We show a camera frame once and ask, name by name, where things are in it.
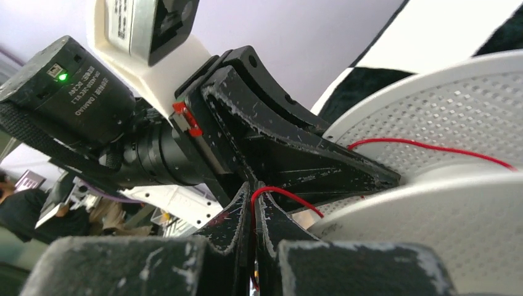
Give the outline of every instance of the black plastic piece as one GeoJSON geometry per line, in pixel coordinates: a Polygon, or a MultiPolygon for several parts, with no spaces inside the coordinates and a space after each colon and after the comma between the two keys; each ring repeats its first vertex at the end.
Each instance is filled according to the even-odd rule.
{"type": "Polygon", "coordinates": [[[178,137],[167,121],[125,136],[120,141],[122,165],[111,176],[111,182],[122,187],[161,184],[193,186],[203,183],[193,164],[177,145],[178,137]]]}
{"type": "Polygon", "coordinates": [[[157,1],[149,66],[182,45],[191,34],[200,0],[157,1]]]}
{"type": "Polygon", "coordinates": [[[20,295],[216,295],[214,254],[203,237],[61,239],[20,295]]]}
{"type": "Polygon", "coordinates": [[[456,295],[441,259],[415,244],[286,240],[278,266],[272,295],[456,295]]]}
{"type": "MultiPolygon", "coordinates": [[[[171,118],[178,146],[222,205],[250,175],[315,205],[397,186],[398,174],[324,140],[327,124],[285,100],[252,47],[226,52],[207,68],[177,101],[203,135],[188,135],[181,115],[171,118]]],[[[302,207],[276,201],[287,212],[302,207]]]]}
{"type": "Polygon", "coordinates": [[[249,271],[253,263],[250,248],[250,196],[252,187],[244,183],[223,211],[200,228],[193,236],[206,237],[209,246],[215,250],[212,259],[214,268],[207,276],[214,279],[213,295],[248,295],[249,271]]]}
{"type": "Polygon", "coordinates": [[[279,266],[278,246],[283,240],[318,241],[319,239],[294,220],[273,199],[269,193],[262,194],[256,202],[256,240],[259,286],[264,294],[282,295],[282,271],[279,266]]]}

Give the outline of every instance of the white perforated disc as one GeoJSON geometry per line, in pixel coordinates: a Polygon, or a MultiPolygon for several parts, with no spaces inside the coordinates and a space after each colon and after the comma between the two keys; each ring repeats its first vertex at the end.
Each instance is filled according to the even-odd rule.
{"type": "Polygon", "coordinates": [[[459,293],[523,294],[523,173],[424,180],[326,216],[327,240],[415,242],[442,258],[459,293]]]}
{"type": "MultiPolygon", "coordinates": [[[[412,139],[470,150],[520,166],[523,157],[523,51],[485,55],[399,81],[342,115],[323,138],[341,146],[369,138],[412,139]]],[[[406,180],[478,158],[396,143],[355,149],[406,180]]]]}

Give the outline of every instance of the white bracket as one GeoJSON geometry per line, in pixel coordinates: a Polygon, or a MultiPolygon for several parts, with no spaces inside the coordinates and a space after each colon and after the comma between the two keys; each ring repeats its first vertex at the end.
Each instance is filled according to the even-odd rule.
{"type": "Polygon", "coordinates": [[[196,228],[201,228],[223,209],[218,202],[177,185],[135,187],[122,194],[161,208],[196,228]]]}
{"type": "Polygon", "coordinates": [[[182,45],[150,67],[107,40],[106,0],[92,0],[88,9],[88,43],[95,55],[168,118],[173,113],[175,91],[211,58],[205,46],[189,35],[182,45]]]}

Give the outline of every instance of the red wire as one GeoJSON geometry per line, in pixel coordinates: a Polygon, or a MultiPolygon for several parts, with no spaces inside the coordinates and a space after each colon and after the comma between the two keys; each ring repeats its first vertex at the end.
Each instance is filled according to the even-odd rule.
{"type": "Polygon", "coordinates": [[[369,143],[377,143],[377,142],[404,143],[404,144],[414,145],[414,146],[418,146],[418,147],[422,147],[422,148],[430,149],[430,150],[468,155],[468,156],[488,160],[489,162],[497,163],[512,171],[517,171],[517,169],[514,168],[512,165],[510,165],[502,160],[499,160],[497,158],[490,157],[488,155],[484,155],[484,154],[480,154],[480,153],[476,153],[476,152],[472,152],[472,151],[467,151],[467,150],[456,149],[456,148],[447,148],[447,147],[441,147],[441,146],[428,145],[428,144],[424,144],[424,143],[417,142],[414,140],[409,140],[409,139],[395,139],[395,138],[365,139],[365,140],[357,141],[357,142],[349,145],[347,148],[349,150],[353,150],[354,148],[356,148],[360,145],[369,144],[369,143]]]}
{"type": "MultiPolygon", "coordinates": [[[[502,160],[499,160],[497,158],[490,157],[488,155],[484,155],[484,154],[480,154],[480,153],[476,153],[476,152],[472,152],[472,151],[467,151],[467,150],[456,149],[456,148],[447,148],[447,147],[441,147],[441,146],[433,146],[433,145],[429,145],[429,144],[425,144],[425,143],[421,143],[421,142],[417,142],[415,140],[409,140],[409,139],[397,139],[397,138],[365,139],[365,140],[357,141],[357,142],[349,145],[347,148],[349,150],[353,150],[354,148],[356,148],[358,146],[361,146],[361,145],[364,145],[364,144],[370,144],[370,143],[377,143],[377,142],[404,143],[404,144],[414,145],[414,146],[418,146],[418,147],[429,149],[429,150],[436,150],[436,151],[442,151],[442,152],[449,152],[449,153],[455,153],[455,154],[468,155],[468,156],[472,156],[472,157],[476,157],[476,158],[481,158],[481,159],[487,160],[489,162],[497,163],[497,164],[499,164],[499,165],[501,165],[503,167],[506,167],[506,168],[508,168],[509,170],[512,170],[512,171],[517,171],[517,169],[515,167],[513,167],[512,165],[510,165],[510,164],[508,164],[508,163],[506,163],[506,162],[504,162],[502,160]]],[[[302,204],[303,206],[313,210],[316,214],[318,214],[321,218],[323,218],[323,214],[317,208],[315,208],[312,204],[308,203],[307,201],[303,200],[302,198],[298,197],[297,195],[295,195],[293,193],[290,193],[289,191],[286,191],[284,189],[281,189],[281,188],[278,188],[278,187],[274,187],[274,186],[262,187],[262,188],[259,188],[258,190],[256,190],[252,194],[252,197],[251,197],[251,200],[250,200],[250,211],[252,213],[251,227],[252,227],[253,235],[255,234],[255,229],[256,229],[255,202],[256,202],[256,199],[262,193],[265,193],[265,192],[277,192],[277,193],[280,193],[280,194],[282,194],[282,195],[284,195],[284,196],[286,196],[286,197],[288,197],[288,198],[290,198],[292,200],[295,200],[296,202],[302,204]]],[[[257,291],[259,291],[260,287],[258,286],[258,282],[256,281],[256,276],[254,275],[254,267],[252,269],[252,273],[250,275],[250,278],[251,278],[252,285],[254,286],[254,288],[257,291]]]]}
{"type": "MultiPolygon", "coordinates": [[[[310,204],[309,202],[307,202],[306,200],[302,199],[301,197],[293,194],[293,193],[290,193],[289,191],[285,190],[285,189],[281,189],[281,188],[278,188],[278,187],[274,187],[274,186],[266,186],[266,187],[262,187],[262,188],[259,188],[258,190],[256,190],[253,194],[252,194],[252,197],[250,199],[250,212],[252,214],[252,218],[251,218],[251,228],[252,228],[252,234],[254,235],[255,234],[255,230],[256,230],[256,217],[255,217],[255,202],[256,200],[260,197],[260,195],[262,193],[266,193],[266,192],[276,192],[276,193],[279,193],[279,194],[282,194],[300,204],[302,204],[304,207],[307,207],[311,210],[313,210],[316,214],[318,214],[318,216],[320,216],[321,218],[323,218],[323,214],[312,204],[310,204]]],[[[256,281],[256,276],[254,275],[254,267],[252,268],[252,272],[251,272],[251,275],[250,275],[250,280],[252,281],[252,285],[253,287],[256,289],[256,291],[259,291],[260,290],[260,286],[258,286],[258,282],[256,281]]]]}

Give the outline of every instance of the red clip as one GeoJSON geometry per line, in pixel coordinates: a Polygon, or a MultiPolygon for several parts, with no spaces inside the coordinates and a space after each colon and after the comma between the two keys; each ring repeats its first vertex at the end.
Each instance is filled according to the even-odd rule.
{"type": "Polygon", "coordinates": [[[187,120],[187,123],[189,124],[189,134],[193,137],[199,137],[204,134],[204,132],[200,129],[200,126],[196,122],[196,119],[194,116],[192,116],[191,111],[187,108],[187,105],[184,102],[174,103],[173,108],[175,110],[175,113],[178,115],[182,115],[185,120],[187,120]]]}

